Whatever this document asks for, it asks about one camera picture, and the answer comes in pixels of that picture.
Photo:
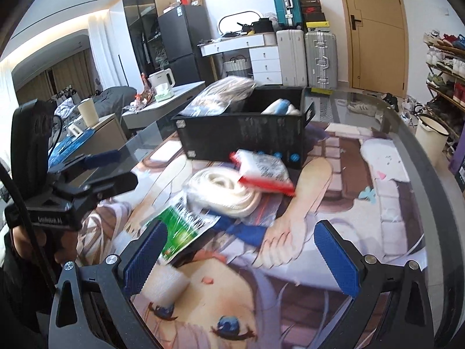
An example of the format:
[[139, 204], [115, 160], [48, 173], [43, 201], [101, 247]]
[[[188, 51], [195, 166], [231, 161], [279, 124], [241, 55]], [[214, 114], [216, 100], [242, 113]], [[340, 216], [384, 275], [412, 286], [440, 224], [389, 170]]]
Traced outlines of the person's left hand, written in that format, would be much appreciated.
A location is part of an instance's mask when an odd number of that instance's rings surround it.
[[[47, 243], [47, 236], [41, 229], [35, 229], [35, 237], [40, 247]], [[18, 255], [23, 259], [31, 259], [33, 247], [24, 227], [18, 226], [12, 230], [12, 240]], [[61, 237], [62, 247], [54, 253], [56, 263], [64, 265], [68, 261], [75, 261], [77, 256], [78, 233], [65, 231]]]

